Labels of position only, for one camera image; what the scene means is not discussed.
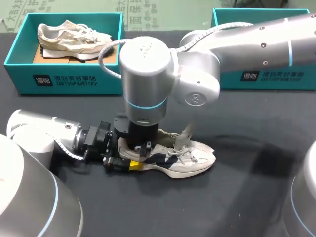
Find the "black shoe stripe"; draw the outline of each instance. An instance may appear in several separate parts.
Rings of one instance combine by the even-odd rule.
[[[176,155],[172,155],[166,161],[166,154],[156,153],[156,154],[151,155],[147,160],[144,161],[144,163],[145,164],[156,163],[157,166],[160,166],[165,169],[169,169],[178,160],[179,159]]]

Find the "shoe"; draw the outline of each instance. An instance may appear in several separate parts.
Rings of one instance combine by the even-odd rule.
[[[101,49],[111,43],[113,37],[66,20],[60,26],[40,24],[38,40],[43,58],[73,57],[87,61],[97,59]]]
[[[157,140],[148,157],[141,157],[141,146],[130,149],[126,139],[119,138],[118,152],[121,158],[142,163],[137,170],[156,169],[171,178],[187,178],[208,170],[216,160],[209,146],[191,141],[192,127],[181,134],[158,130]]]

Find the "yellow tape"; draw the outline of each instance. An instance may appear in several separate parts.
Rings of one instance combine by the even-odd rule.
[[[142,170],[144,167],[143,163],[139,163],[136,161],[131,160],[129,165],[129,170]]]

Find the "cardboard box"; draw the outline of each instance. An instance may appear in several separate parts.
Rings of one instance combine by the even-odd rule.
[[[229,22],[252,24],[310,13],[308,9],[251,9],[215,8],[211,26]],[[228,72],[221,74],[222,89],[272,89],[272,90],[316,90],[316,67],[300,65],[256,71],[255,79],[244,79],[250,73]]]
[[[69,58],[43,59],[37,28],[40,23],[58,26],[65,20],[82,23],[115,40],[125,38],[122,13],[29,13],[4,62],[21,94],[122,94],[121,80],[102,71],[97,60],[80,63]],[[106,66],[119,73],[119,45],[104,58]]]

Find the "black table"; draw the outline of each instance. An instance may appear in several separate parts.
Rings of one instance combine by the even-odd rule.
[[[176,47],[186,32],[150,35]],[[3,63],[15,34],[0,34]],[[0,133],[17,109],[80,121],[113,122],[120,96],[21,96],[0,67]],[[101,165],[79,174],[62,161],[54,171],[77,195],[84,211],[83,237],[279,237],[286,236],[281,208],[289,182],[316,139],[316,94],[223,91],[209,111],[191,113],[168,102],[160,127],[181,132],[197,123],[193,139],[218,155],[210,171],[173,180],[158,171],[106,175]]]

